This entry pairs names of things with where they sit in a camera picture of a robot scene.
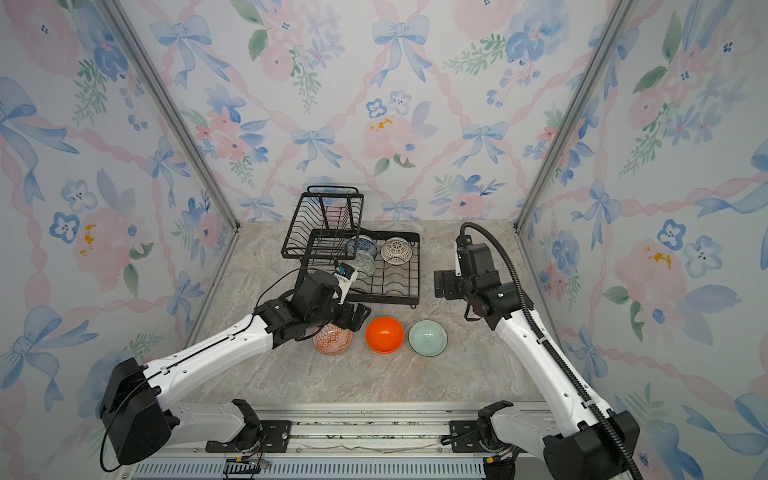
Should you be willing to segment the orange plastic bowl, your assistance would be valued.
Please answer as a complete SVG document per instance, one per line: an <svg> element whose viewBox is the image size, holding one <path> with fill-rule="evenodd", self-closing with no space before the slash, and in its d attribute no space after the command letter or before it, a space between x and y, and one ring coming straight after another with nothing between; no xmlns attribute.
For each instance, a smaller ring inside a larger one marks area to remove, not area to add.
<svg viewBox="0 0 768 480"><path fill-rule="evenodd" d="M402 324L391 317L379 317L373 320L365 332L365 340L371 350L379 354L396 352L404 341Z"/></svg>

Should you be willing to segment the mint green lined bowl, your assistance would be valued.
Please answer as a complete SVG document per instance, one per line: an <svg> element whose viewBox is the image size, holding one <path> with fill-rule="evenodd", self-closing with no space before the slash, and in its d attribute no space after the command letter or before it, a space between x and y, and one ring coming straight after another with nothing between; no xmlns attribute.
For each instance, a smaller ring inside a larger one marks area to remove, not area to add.
<svg viewBox="0 0 768 480"><path fill-rule="evenodd" d="M411 326L408 332L408 342L417 354L432 358L445 351L448 335L439 323L425 319Z"/></svg>

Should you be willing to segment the green patterned bowl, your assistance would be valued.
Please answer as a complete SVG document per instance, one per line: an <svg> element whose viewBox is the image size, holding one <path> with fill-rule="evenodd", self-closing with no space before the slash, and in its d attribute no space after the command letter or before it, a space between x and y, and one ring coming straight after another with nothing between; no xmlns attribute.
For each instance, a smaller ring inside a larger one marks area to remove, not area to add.
<svg viewBox="0 0 768 480"><path fill-rule="evenodd" d="M365 253L360 253L348 264L357 272L360 281L372 279L376 272L376 261Z"/></svg>

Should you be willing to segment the blue floral bowl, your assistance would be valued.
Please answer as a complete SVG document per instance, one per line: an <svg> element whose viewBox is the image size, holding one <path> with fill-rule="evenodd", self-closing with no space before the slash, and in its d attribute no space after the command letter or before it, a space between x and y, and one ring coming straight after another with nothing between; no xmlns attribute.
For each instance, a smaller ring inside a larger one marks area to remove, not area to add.
<svg viewBox="0 0 768 480"><path fill-rule="evenodd" d="M349 254L355 254L358 255L360 253L365 253L366 255L370 256L373 259L376 259L378 256L378 247L376 245L376 242L367 235L359 235L355 238L350 239L345 247L344 251Z"/></svg>

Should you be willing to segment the left aluminium corner post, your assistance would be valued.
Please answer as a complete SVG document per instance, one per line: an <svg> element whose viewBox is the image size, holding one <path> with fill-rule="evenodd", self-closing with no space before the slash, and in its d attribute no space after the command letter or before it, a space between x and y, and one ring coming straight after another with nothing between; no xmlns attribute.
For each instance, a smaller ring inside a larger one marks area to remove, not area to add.
<svg viewBox="0 0 768 480"><path fill-rule="evenodd" d="M200 177L214 205L223 214L228 226L237 232L240 227L239 220L235 217L233 209L215 180L214 172L208 166L196 146L193 135L185 125L179 108L170 95L168 88L163 84L159 71L151 60L125 10L119 1L96 1L96 6L104 15L107 24L114 29L115 35L126 49L128 57L142 75L153 101L161 111L162 119L166 121L172 135L191 161L194 170Z"/></svg>

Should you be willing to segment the pink patterned bowl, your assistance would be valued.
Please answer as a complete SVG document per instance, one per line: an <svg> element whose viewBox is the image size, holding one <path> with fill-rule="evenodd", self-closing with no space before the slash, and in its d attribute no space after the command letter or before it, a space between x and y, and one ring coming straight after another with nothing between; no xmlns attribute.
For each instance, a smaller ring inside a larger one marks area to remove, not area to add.
<svg viewBox="0 0 768 480"><path fill-rule="evenodd" d="M333 324L324 326L312 338L312 344L317 352L325 356L336 356L346 351L353 339L354 333L341 329Z"/></svg>

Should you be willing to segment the right aluminium corner post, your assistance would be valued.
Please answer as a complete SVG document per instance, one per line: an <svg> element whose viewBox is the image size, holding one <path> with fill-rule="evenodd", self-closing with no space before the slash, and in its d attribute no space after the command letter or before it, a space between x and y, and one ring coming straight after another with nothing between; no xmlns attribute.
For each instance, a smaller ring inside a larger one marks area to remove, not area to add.
<svg viewBox="0 0 768 480"><path fill-rule="evenodd" d="M598 38L599 42L594 49L592 57L587 63L582 80L574 90L574 95L565 110L563 123L555 136L549 153L545 156L532 187L526 197L525 203L514 223L517 234L523 232L527 224L534 217L539 198L545 190L552 172L556 169L560 156L565 151L571 135L577 130L581 116L587 108L595 91L595 84L606 70L606 65L618 45L620 37L627 29L627 23L636 7L632 0L620 0L614 5L614 10L608 17L608 21Z"/></svg>

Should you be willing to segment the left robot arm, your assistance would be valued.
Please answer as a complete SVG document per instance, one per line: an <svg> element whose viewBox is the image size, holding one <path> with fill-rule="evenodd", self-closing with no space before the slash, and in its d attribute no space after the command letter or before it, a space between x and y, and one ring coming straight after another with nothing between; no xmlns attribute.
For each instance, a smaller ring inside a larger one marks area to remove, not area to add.
<svg viewBox="0 0 768 480"><path fill-rule="evenodd" d="M328 325L358 331L370 309L347 300L357 277L347 263L333 272L310 270L298 287L274 299L260 296L251 313L213 336L146 363L120 362L98 409L102 447L113 449L119 466L176 443L206 441L247 453L262 448L269 435L247 401L202 405L185 397L229 368L287 342L309 340Z"/></svg>

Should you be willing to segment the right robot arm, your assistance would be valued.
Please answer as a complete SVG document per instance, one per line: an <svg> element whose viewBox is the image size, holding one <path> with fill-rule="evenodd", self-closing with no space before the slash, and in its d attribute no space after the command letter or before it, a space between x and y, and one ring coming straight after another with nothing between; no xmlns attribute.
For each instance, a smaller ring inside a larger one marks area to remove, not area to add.
<svg viewBox="0 0 768 480"><path fill-rule="evenodd" d="M593 392L544 327L511 258L478 225L485 242L466 232L455 240L455 266L434 274L435 295L466 304L464 318L482 321L522 362L552 414L546 422L510 401L479 410L476 431L492 460L525 452L555 479L639 479L634 460L640 427Z"/></svg>

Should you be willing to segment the aluminium corner post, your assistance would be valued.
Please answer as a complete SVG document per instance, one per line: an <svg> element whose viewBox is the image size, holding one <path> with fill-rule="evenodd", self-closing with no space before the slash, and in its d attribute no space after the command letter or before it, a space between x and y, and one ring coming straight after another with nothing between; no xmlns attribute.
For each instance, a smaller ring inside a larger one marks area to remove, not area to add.
<svg viewBox="0 0 768 480"><path fill-rule="evenodd" d="M598 38L599 42L594 49L592 57L587 63L582 80L574 90L574 95L565 110L563 123L555 136L549 153L545 156L532 187L526 197L525 203L514 223L517 234L523 232L527 224L534 217L539 198L545 190L552 172L556 169L560 156L565 151L571 135L577 130L581 116L587 108L595 91L595 84L606 70L606 65L618 45L620 37L627 29L627 23L636 7L632 0L620 0L614 5L614 10L608 17L608 21Z"/></svg>
<svg viewBox="0 0 768 480"><path fill-rule="evenodd" d="M194 170L200 177L214 205L223 214L228 226L237 232L240 227L239 220L235 217L233 209L215 180L214 172L208 166L196 146L193 135L185 125L179 108L170 95L168 88L163 84L159 71L151 60L125 10L119 1L96 1L96 6L104 15L107 24L114 29L115 35L126 49L128 57L142 75L153 101L161 111L162 119L166 121L172 135L191 161Z"/></svg>

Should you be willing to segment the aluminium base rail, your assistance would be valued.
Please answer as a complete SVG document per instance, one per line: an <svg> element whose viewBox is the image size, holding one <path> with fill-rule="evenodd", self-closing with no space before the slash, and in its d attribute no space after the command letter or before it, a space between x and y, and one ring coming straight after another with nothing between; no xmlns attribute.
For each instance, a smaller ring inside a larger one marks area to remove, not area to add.
<svg viewBox="0 0 768 480"><path fill-rule="evenodd" d="M516 464L539 478L546 465L518 452L493 461L478 414L460 408L266 410L264 425L288 429L284 451L208 453L200 441L163 447L117 479L512 479Z"/></svg>

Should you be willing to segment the white brown lattice bowl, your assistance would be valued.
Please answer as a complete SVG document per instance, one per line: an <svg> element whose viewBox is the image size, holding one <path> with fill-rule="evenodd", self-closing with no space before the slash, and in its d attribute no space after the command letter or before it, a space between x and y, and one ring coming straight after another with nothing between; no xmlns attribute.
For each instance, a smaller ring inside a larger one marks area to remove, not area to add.
<svg viewBox="0 0 768 480"><path fill-rule="evenodd" d="M381 258L391 265L404 265L413 257L413 247L404 238L392 237L387 239L380 249Z"/></svg>

